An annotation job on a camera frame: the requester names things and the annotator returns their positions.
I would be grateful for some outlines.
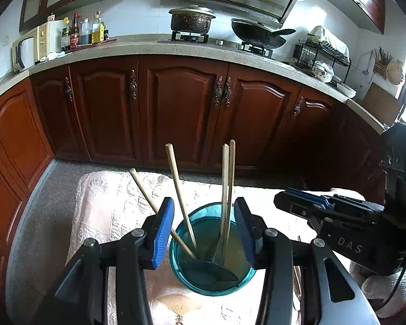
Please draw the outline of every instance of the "cooking pot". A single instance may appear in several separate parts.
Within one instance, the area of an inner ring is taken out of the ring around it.
[[[266,49],[277,49],[286,43],[281,35],[289,35],[296,32],[294,29],[282,29],[272,31],[262,23],[254,23],[245,19],[232,19],[232,29],[236,36],[247,44]]]
[[[191,5],[185,8],[174,8],[169,11],[171,16],[171,30],[183,31],[186,33],[207,34],[212,18],[215,13],[198,5]]]

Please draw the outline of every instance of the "frying pan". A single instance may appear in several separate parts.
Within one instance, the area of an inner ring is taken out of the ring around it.
[[[232,29],[242,41],[266,49],[277,49],[286,43],[281,35],[289,35],[296,32],[295,29],[282,29],[271,31],[260,23],[254,23],[245,19],[232,19]]]

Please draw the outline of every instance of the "white wall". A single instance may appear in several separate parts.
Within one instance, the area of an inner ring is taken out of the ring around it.
[[[0,16],[0,78],[12,69],[12,42],[20,36],[22,1],[13,0]]]
[[[78,8],[66,14],[72,17],[78,12],[83,18],[93,18],[97,10],[102,11],[102,19],[105,21],[111,38],[128,34],[170,34],[171,15],[169,10],[175,7],[183,7],[188,2],[177,0],[105,0],[88,6]],[[19,18],[22,0],[14,0],[0,18],[0,77],[11,69],[11,46],[12,42],[18,38]],[[324,21],[319,20],[318,15],[314,15],[315,6],[326,12]],[[215,10],[217,18],[212,20],[209,35],[212,38],[241,42],[235,36],[231,28],[231,18],[238,15]],[[387,18],[385,35],[378,35],[366,30],[359,29],[345,14],[332,5],[327,0],[299,0],[289,17],[284,28],[293,28],[297,32],[285,36],[287,42],[284,46],[275,49],[275,57],[291,59],[295,44],[298,40],[305,40],[307,33],[315,26],[323,25],[327,27],[335,36],[343,40],[349,47],[352,64],[356,65],[359,55],[370,50],[372,47],[381,45],[389,51],[395,59],[402,62],[406,57],[406,17],[403,15],[397,4],[392,0],[387,0]],[[9,45],[3,46],[5,37],[9,37]],[[363,63],[367,63],[368,57],[363,57],[359,66],[360,71],[366,68]],[[336,66],[335,72],[339,77],[344,78],[346,69]],[[348,85],[358,88],[364,84],[364,89],[368,89],[368,80],[361,78],[361,72],[355,72],[352,68],[348,78]],[[373,81],[379,83],[379,76],[375,76]],[[384,89],[390,93],[395,93],[389,82],[385,82]]]
[[[361,54],[367,53],[373,48],[379,49],[381,46],[386,52],[389,52],[394,61],[400,60],[404,64],[406,72],[406,16],[394,0],[385,0],[386,17],[385,17],[385,33],[376,34],[365,29],[360,29],[357,42],[355,45],[356,52],[352,56],[352,65],[356,67]],[[362,56],[359,60],[358,69],[353,69],[349,73],[348,84],[352,88],[362,88],[358,91],[358,96],[364,98],[371,82],[381,86],[393,96],[398,96],[402,85],[395,86],[388,80],[383,79],[378,75],[373,75],[374,59],[370,64],[369,75],[365,76],[362,71],[367,69],[369,55]]]

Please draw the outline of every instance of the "dish rack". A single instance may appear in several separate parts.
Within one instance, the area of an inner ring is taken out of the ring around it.
[[[303,69],[306,68],[311,70],[316,63],[317,55],[321,55],[332,60],[332,68],[334,65],[340,64],[344,67],[347,67],[346,76],[344,77],[343,83],[346,82],[347,75],[349,74],[350,67],[352,65],[352,60],[346,56],[340,54],[336,49],[330,45],[326,45],[323,42],[316,42],[310,39],[306,41],[299,40],[299,44],[295,45],[295,50],[293,52],[293,58],[296,58],[296,65]],[[330,82],[333,86],[337,86],[334,78]]]

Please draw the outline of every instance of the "chopstick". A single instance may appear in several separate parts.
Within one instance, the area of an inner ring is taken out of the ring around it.
[[[178,173],[178,167],[176,165],[176,158],[174,157],[173,145],[170,143],[166,144],[165,150],[167,151],[168,163],[170,165],[170,171],[173,176],[176,193],[178,194],[179,205],[181,206],[185,226],[188,231],[191,242],[193,244],[194,252],[197,253],[197,242],[196,242],[196,238],[194,236],[193,227],[191,226],[191,223],[189,221],[188,214],[186,213],[186,210],[185,210],[184,201],[182,199],[182,193],[181,193],[181,187],[180,187],[180,181],[179,181],[179,173]]]
[[[227,195],[228,195],[228,152],[229,147],[227,144],[222,146],[222,197],[221,197],[221,228],[220,228],[220,240],[221,243],[221,255],[224,260],[224,245],[226,245],[226,233],[227,223],[230,222],[230,215],[227,214]]]
[[[230,211],[232,209],[232,193],[233,193],[233,183],[235,180],[235,156],[236,156],[236,142],[231,139],[230,140],[230,148],[228,151],[228,200],[227,200],[227,207],[226,207],[226,221],[225,221],[225,228],[224,228],[224,242],[222,250],[227,250],[227,243],[228,243],[228,236],[230,235]]]
[[[159,209],[156,207],[155,202],[153,201],[152,197],[146,191],[146,188],[144,188],[143,182],[140,180],[139,175],[137,174],[137,171],[135,170],[135,168],[131,168],[129,170],[129,173],[131,174],[135,183],[139,187],[141,193],[146,198],[146,200],[149,203],[152,210],[155,212],[155,214],[157,214]],[[173,228],[171,229],[170,234],[171,234],[172,238],[182,247],[182,249],[184,250],[184,252],[186,254],[188,254],[191,258],[197,260],[196,256],[193,254],[193,252],[191,252],[191,250],[188,248],[188,246],[185,244],[185,242],[182,240],[182,238],[179,237],[179,235],[176,233],[176,231],[173,230]]]

